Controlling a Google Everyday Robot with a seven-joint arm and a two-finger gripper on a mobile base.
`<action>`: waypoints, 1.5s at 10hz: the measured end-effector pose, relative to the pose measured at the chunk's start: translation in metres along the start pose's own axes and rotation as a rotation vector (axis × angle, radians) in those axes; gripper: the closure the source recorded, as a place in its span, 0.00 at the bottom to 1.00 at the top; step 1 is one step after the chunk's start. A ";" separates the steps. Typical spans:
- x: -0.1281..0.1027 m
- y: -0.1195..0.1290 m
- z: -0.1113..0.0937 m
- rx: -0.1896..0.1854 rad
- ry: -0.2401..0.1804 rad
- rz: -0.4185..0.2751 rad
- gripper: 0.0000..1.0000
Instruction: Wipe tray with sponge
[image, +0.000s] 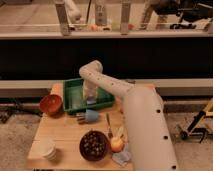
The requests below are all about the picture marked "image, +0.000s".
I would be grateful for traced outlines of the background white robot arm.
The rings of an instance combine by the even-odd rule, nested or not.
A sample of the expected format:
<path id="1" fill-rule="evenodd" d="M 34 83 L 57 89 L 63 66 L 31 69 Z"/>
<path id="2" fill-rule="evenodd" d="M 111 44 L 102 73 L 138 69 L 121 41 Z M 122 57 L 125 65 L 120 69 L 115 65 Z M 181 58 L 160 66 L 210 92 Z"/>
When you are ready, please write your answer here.
<path id="1" fill-rule="evenodd" d="M 82 15 L 74 0 L 64 0 L 70 21 L 75 24 L 80 21 Z"/>

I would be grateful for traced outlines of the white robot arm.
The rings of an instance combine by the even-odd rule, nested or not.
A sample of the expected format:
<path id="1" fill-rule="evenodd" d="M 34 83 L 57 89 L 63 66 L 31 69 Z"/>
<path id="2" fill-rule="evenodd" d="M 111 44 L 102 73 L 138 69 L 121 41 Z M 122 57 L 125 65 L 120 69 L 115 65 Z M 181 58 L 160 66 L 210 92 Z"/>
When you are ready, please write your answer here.
<path id="1" fill-rule="evenodd" d="M 155 87 L 132 84 L 102 73 L 95 60 L 79 69 L 79 75 L 123 100 L 133 171 L 179 171 L 175 150 Z"/>

